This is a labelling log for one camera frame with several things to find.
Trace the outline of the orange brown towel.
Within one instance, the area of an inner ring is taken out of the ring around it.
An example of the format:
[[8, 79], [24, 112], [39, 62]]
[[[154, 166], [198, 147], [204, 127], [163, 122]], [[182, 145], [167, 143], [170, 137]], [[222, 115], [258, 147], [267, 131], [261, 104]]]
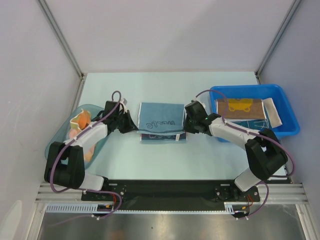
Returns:
[[264, 103], [257, 98], [222, 98], [215, 100], [216, 112], [229, 120], [266, 119]]

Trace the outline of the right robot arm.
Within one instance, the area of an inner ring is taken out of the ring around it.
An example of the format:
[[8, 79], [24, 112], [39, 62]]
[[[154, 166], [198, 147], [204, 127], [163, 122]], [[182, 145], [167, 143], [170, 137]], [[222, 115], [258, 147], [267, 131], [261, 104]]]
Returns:
[[287, 163], [288, 155], [271, 129], [253, 130], [229, 122], [219, 114], [207, 114], [204, 104], [198, 100], [184, 109], [185, 132], [221, 138], [245, 150], [248, 168], [234, 179], [230, 188], [234, 200], [242, 201], [251, 187], [268, 180]]

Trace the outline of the light blue towel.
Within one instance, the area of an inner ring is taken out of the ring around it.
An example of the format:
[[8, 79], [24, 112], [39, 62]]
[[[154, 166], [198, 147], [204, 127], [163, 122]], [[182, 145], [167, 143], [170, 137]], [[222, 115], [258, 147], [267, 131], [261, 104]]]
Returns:
[[142, 144], [186, 143], [185, 105], [142, 102], [138, 112], [138, 133]]

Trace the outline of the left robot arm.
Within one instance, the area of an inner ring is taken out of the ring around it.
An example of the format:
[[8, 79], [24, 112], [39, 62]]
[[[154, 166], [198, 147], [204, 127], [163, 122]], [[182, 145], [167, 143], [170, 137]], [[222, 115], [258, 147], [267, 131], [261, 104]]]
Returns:
[[90, 190], [99, 200], [110, 195], [107, 180], [87, 172], [108, 136], [115, 130], [122, 134], [137, 131], [127, 101], [107, 101], [101, 108], [92, 104], [78, 107], [61, 127], [46, 149], [44, 180], [67, 189]]

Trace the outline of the Doraemon teal beige towel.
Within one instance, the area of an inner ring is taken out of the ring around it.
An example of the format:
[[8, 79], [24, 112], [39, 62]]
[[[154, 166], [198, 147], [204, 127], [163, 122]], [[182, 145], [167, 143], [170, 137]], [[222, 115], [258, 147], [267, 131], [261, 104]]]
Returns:
[[240, 125], [245, 128], [253, 130], [263, 130], [263, 129], [272, 129], [277, 128], [283, 125], [282, 120], [278, 114], [277, 108], [274, 104], [273, 99], [266, 98], [262, 100], [265, 119], [253, 119], [253, 120], [241, 120], [241, 121], [232, 121], [233, 123]]

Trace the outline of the peach orange patterned towel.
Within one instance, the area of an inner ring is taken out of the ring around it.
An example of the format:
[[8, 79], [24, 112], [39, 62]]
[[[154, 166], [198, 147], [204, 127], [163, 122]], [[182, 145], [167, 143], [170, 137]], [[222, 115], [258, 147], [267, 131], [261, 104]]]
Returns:
[[[84, 130], [91, 123], [91, 113], [85, 109], [81, 109], [81, 112], [73, 117], [70, 123], [70, 130], [68, 132], [69, 139], [74, 138], [82, 130]], [[93, 159], [95, 152], [96, 144], [93, 145], [85, 154], [84, 161], [89, 163]]]

